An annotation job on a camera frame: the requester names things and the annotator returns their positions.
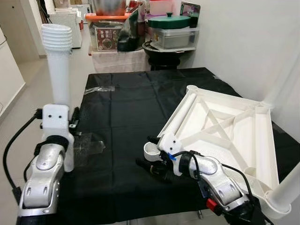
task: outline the white tray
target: white tray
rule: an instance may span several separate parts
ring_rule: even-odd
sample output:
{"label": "white tray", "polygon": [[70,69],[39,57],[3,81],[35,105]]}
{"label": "white tray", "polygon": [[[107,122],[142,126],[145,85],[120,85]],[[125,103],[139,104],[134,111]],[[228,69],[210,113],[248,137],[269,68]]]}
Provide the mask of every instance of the white tray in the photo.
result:
{"label": "white tray", "polygon": [[[192,94],[196,98],[189,104]],[[279,185],[270,108],[260,102],[189,85],[159,137],[178,123],[180,116],[174,118],[185,103],[188,110],[175,132],[185,150],[198,151],[242,170],[260,200]],[[247,193],[238,173],[227,168],[224,171]]]}

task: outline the black cloth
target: black cloth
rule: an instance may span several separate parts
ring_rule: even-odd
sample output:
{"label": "black cloth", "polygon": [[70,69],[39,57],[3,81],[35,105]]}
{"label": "black cloth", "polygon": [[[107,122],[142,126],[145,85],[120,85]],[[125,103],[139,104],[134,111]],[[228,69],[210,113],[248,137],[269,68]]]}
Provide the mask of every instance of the black cloth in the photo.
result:
{"label": "black cloth", "polygon": [[[64,224],[106,224],[205,208],[194,180],[181,176],[162,183],[135,164],[143,157],[146,137],[160,132],[190,84],[239,96],[206,68],[89,75],[86,89],[114,86],[115,91],[83,96],[78,131],[105,148],[86,144],[76,152],[86,161],[61,180]],[[275,125],[273,132],[282,180],[299,162],[300,145]]]}

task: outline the tiled floor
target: tiled floor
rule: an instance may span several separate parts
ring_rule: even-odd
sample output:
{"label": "tiled floor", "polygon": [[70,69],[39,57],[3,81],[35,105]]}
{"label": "tiled floor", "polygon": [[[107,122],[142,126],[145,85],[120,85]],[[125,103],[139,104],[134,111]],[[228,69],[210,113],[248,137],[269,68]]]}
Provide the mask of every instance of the tiled floor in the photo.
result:
{"label": "tiled floor", "polygon": [[[85,26],[81,49],[73,50],[70,57],[70,84],[72,108],[79,106],[82,100],[87,76],[94,73],[92,59],[88,56],[90,37]],[[19,65],[19,69],[27,83],[27,88],[16,102],[15,106],[0,124],[0,155],[9,139],[32,116],[34,109],[52,102],[52,91],[48,72],[47,60],[40,60]],[[33,156],[36,144],[40,141],[42,131],[39,121],[33,122],[15,141],[9,155],[9,171],[15,183],[24,185],[23,170]],[[15,223],[17,204],[13,198],[11,187],[0,165],[0,224]],[[199,220],[196,212],[179,213],[158,217],[142,218],[131,221],[132,225],[196,225],[196,224],[226,224],[223,218],[210,216],[210,212],[203,212],[204,220]]]}

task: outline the green lid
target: green lid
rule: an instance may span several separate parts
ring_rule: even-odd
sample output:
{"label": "green lid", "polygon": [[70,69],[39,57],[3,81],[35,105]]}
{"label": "green lid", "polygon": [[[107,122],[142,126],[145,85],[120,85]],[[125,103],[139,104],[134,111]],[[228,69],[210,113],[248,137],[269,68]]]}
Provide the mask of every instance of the green lid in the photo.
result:
{"label": "green lid", "polygon": [[172,16],[172,13],[167,13],[167,15],[168,16],[157,16],[149,19],[149,27],[160,29],[180,29],[189,26],[191,19],[189,16]]}

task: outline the red part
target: red part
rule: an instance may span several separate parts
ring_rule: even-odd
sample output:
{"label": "red part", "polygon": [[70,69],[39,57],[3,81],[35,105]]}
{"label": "red part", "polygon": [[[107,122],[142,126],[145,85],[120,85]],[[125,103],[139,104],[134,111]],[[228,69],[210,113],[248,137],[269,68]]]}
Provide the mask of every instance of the red part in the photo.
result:
{"label": "red part", "polygon": [[206,207],[209,208],[211,211],[215,212],[215,207],[217,206],[218,204],[212,200],[212,199],[208,199],[207,202],[206,202]]}

